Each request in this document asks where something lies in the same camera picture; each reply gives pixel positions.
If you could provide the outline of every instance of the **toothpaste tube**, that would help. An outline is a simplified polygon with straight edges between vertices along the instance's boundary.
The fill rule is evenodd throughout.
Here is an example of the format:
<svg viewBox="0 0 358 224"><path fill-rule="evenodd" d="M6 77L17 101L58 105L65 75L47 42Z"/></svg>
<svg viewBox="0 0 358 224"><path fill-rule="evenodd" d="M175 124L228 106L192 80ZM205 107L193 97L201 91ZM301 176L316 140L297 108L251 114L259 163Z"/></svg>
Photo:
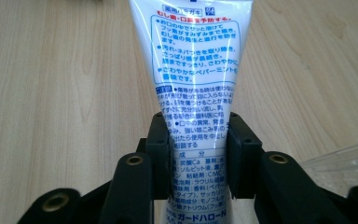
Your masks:
<svg viewBox="0 0 358 224"><path fill-rule="evenodd" d="M129 0L171 139L161 223L230 223L226 136L253 0Z"/></svg>

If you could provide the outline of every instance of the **light wooden desk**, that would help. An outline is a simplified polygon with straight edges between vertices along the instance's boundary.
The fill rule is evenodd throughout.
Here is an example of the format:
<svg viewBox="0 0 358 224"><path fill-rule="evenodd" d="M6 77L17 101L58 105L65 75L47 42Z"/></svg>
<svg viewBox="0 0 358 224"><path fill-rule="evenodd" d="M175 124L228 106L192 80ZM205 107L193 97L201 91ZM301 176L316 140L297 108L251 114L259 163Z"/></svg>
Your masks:
<svg viewBox="0 0 358 224"><path fill-rule="evenodd" d="M256 0L232 110L298 161L358 143L358 1ZM127 1L0 0L0 223L111 179L158 111Z"/></svg>

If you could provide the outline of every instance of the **wooden table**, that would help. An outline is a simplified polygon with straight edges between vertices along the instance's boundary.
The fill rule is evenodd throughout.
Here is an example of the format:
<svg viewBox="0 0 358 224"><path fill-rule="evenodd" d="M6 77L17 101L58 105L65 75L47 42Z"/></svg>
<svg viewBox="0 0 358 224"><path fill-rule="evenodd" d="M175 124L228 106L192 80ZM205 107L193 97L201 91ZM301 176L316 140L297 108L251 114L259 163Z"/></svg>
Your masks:
<svg viewBox="0 0 358 224"><path fill-rule="evenodd" d="M256 0L232 111L298 161L358 143L358 1ZM85 194L159 112L124 0L0 0L0 223ZM252 201L236 201L236 223Z"/></svg>

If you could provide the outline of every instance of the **black clamp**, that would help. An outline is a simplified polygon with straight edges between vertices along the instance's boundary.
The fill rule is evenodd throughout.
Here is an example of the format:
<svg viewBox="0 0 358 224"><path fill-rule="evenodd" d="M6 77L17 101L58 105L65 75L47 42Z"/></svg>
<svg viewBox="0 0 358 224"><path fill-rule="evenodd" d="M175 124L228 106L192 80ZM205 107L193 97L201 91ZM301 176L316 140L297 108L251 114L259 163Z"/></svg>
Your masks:
<svg viewBox="0 0 358 224"><path fill-rule="evenodd" d="M161 113L135 153L122 157L113 179L80 196L55 189L23 215L25 223L154 223L154 200L170 197L170 145ZM233 198L255 199L259 223L358 223L358 187L343 198L319 188L290 156L265 152L243 119L231 113L227 178Z"/></svg>

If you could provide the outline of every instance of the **metal screw hole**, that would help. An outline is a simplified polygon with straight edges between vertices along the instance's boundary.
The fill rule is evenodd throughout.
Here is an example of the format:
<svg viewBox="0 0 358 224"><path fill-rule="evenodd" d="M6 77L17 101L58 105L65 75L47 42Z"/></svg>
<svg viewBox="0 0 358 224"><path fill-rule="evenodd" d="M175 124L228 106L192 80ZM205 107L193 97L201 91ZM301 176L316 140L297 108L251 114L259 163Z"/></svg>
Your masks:
<svg viewBox="0 0 358 224"><path fill-rule="evenodd" d="M45 212L55 212L66 206L69 202L69 196L66 193L56 193L49 197L42 205Z"/></svg>
<svg viewBox="0 0 358 224"><path fill-rule="evenodd" d="M127 164L128 165L138 165L138 164L141 164L143 161L144 161L144 159L142 159L142 157L132 156L127 159Z"/></svg>
<svg viewBox="0 0 358 224"><path fill-rule="evenodd" d="M287 162L289 162L286 157L279 154L272 154L269 156L269 159L279 164L286 164Z"/></svg>

